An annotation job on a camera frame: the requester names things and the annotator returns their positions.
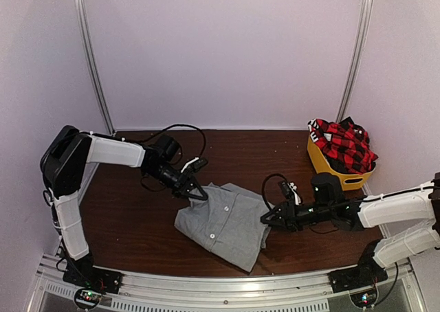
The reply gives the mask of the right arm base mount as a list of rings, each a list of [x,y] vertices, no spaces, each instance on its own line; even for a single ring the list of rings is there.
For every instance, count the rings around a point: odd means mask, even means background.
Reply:
[[[329,282],[334,293],[351,291],[362,287],[372,287],[388,279],[388,274],[381,267],[360,266],[337,269],[329,273]]]

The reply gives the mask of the grey long sleeve shirt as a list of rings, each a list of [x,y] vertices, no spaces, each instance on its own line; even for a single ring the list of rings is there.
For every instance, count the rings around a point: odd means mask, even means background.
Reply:
[[[203,189],[206,201],[190,200],[177,212],[174,226],[204,249],[250,273],[266,248],[271,228],[261,222],[267,207],[261,195],[226,183]]]

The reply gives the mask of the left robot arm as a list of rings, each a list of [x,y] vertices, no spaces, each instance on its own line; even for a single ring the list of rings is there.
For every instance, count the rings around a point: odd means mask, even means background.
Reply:
[[[60,130],[43,154],[39,167],[45,187],[43,198],[50,207],[52,224],[67,260],[66,274],[71,274],[84,287],[92,287],[99,280],[79,208],[86,167],[110,164],[138,168],[142,177],[159,181],[175,197],[206,201],[208,193],[195,173],[208,161],[199,153],[176,168],[172,160],[181,148],[165,130],[143,140],[81,131],[72,125]]]

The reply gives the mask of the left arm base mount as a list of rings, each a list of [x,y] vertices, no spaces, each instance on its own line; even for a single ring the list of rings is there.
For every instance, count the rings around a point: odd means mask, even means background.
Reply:
[[[68,265],[63,275],[63,281],[100,293],[118,294],[122,284],[122,273],[97,267],[75,269]]]

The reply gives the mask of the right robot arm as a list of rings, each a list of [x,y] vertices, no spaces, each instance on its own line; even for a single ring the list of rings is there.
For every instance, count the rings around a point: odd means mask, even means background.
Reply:
[[[418,222],[404,232],[366,246],[357,266],[351,268],[357,285],[367,285],[401,259],[439,248],[439,175],[414,188],[348,199],[338,177],[323,172],[311,179],[311,205],[302,203],[293,183],[282,180],[279,186],[285,201],[269,207],[261,223],[289,232],[325,221],[346,231],[406,220]]]

